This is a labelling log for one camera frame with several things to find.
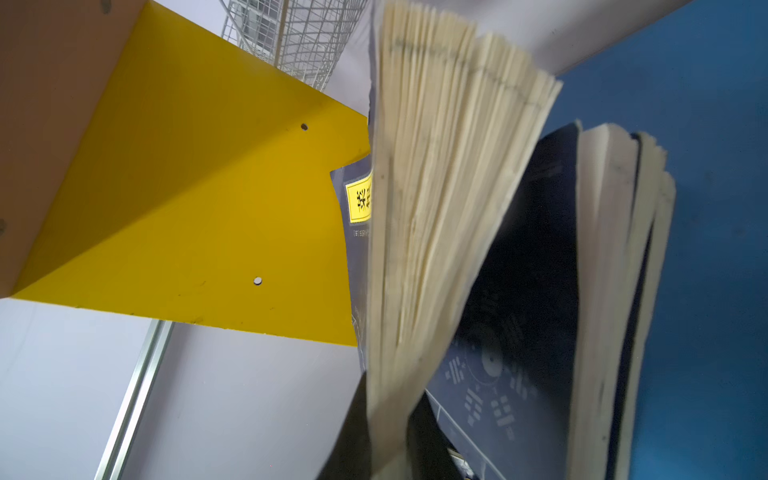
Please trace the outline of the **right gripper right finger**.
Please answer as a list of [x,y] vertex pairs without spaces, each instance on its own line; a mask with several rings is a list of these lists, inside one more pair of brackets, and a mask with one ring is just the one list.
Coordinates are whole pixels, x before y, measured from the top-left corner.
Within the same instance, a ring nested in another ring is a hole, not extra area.
[[415,480],[461,480],[449,454],[427,393],[411,413],[407,428],[408,460]]

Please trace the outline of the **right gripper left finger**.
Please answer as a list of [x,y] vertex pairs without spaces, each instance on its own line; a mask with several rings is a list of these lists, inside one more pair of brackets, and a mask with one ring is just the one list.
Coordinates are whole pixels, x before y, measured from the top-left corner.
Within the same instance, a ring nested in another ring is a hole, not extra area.
[[369,479],[369,425],[366,373],[353,395],[341,430],[317,480]]

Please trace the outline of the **navy book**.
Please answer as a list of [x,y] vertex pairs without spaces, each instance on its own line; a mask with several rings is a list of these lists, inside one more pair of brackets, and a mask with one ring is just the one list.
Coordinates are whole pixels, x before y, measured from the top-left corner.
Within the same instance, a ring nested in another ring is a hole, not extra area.
[[474,479],[625,479],[674,212],[644,132],[542,138],[427,389]]
[[371,150],[344,186],[369,479],[411,479],[407,428],[562,82],[497,33],[416,1],[372,11]]

